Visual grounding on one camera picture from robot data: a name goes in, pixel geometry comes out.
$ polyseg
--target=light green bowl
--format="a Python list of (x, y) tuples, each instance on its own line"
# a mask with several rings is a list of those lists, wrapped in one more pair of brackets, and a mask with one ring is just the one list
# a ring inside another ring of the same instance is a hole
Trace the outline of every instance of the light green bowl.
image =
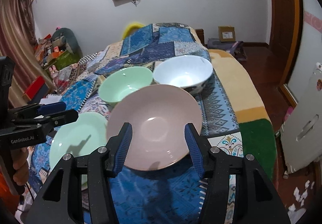
[(125, 96), (149, 86), (152, 81), (152, 72), (148, 68), (141, 66), (124, 68), (106, 78), (99, 87), (99, 97), (115, 106)]

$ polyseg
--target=green rug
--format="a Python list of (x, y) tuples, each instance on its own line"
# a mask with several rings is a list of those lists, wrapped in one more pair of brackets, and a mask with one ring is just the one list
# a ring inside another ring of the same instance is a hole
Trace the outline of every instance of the green rug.
[(260, 119), (240, 123), (239, 128), (243, 141), (244, 156), (249, 153), (253, 154), (272, 180), (277, 157), (272, 124), (266, 119)]

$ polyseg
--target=bowl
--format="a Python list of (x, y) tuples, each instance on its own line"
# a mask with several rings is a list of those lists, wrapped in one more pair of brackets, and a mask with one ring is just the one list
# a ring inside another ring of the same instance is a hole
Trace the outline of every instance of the bowl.
[(173, 85), (196, 95), (203, 90), (212, 74), (210, 61), (200, 56), (183, 55), (159, 64), (154, 69), (153, 79), (158, 84)]
[(125, 96), (152, 83), (152, 72), (141, 66), (121, 69), (112, 75), (99, 87), (99, 97), (107, 104), (115, 106)]
[(133, 128), (124, 165), (150, 171), (168, 167), (189, 153), (185, 125), (201, 132), (201, 109), (188, 92), (171, 85), (154, 84), (126, 96), (108, 118), (107, 140), (119, 134), (124, 122)]

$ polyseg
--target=yellow object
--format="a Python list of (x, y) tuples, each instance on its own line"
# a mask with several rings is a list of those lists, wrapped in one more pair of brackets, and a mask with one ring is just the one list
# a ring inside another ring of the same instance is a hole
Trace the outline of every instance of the yellow object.
[(122, 40), (124, 40), (126, 37), (130, 36), (133, 33), (133, 30), (140, 29), (140, 28), (142, 28), (144, 26), (145, 26), (144, 24), (139, 24), (139, 23), (129, 24), (125, 28), (125, 31), (123, 32)]
[(238, 123), (269, 120), (263, 101), (244, 67), (223, 50), (209, 49), (208, 52)]

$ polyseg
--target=red box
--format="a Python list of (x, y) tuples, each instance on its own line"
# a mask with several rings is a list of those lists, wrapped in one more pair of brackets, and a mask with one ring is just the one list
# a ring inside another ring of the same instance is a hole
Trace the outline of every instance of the red box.
[(44, 78), (39, 76), (30, 84), (30, 86), (25, 90), (24, 94), (27, 95), (29, 99), (32, 99), (44, 84)]

